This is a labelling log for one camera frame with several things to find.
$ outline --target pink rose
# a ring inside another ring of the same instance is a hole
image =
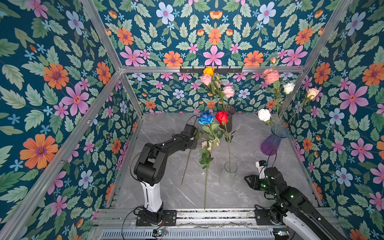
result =
[[[202,83],[208,86],[212,80],[212,77],[209,74],[205,74],[204,76],[200,77],[200,79]]]
[[[276,82],[280,78],[279,72],[272,69],[272,68],[266,69],[263,72],[263,76],[264,76],[265,83],[268,85],[273,84],[274,82]]]
[[[232,86],[226,86],[223,89],[223,94],[225,95],[225,97],[230,98],[235,95],[235,90],[233,89]]]

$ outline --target floral wallpaper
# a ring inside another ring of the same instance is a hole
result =
[[[384,6],[354,1],[285,115],[323,204],[353,240],[382,239]],[[319,95],[301,102],[308,88]]]
[[[97,4],[107,34],[126,66],[303,65],[338,1],[123,0]],[[328,56],[326,48],[321,52]],[[295,73],[281,73],[284,83]],[[129,75],[144,112],[217,110],[196,74]],[[221,76],[237,111],[276,110],[262,73]]]
[[[3,227],[114,68],[79,1],[1,2],[0,25]],[[92,212],[109,197],[135,122],[119,83],[18,239],[86,239]]]

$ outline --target blue rose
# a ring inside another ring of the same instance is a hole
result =
[[[212,123],[213,121],[213,117],[211,115],[211,113],[209,112],[209,110],[207,110],[205,113],[202,113],[200,115],[200,117],[197,117],[199,119],[199,123],[201,125],[204,125],[204,124],[208,124],[208,123]]]

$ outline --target red rose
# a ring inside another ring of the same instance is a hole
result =
[[[228,122],[228,116],[227,112],[218,112],[215,116],[215,118],[218,120],[220,124],[227,123]]]

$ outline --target vase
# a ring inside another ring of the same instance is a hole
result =
[[[289,136],[288,129],[280,124],[271,127],[271,135],[262,143],[260,149],[267,156],[273,156],[279,149],[282,139]]]
[[[226,123],[227,126],[227,132],[231,133],[232,132],[232,115],[235,114],[236,110],[233,106],[231,105],[226,105],[221,108],[221,111],[227,112],[227,117],[228,117],[228,122]],[[220,128],[225,130],[225,126],[220,124]]]
[[[235,183],[235,177],[237,173],[237,165],[234,162],[229,161],[224,164],[223,171],[221,172],[219,183],[223,187],[232,187]]]

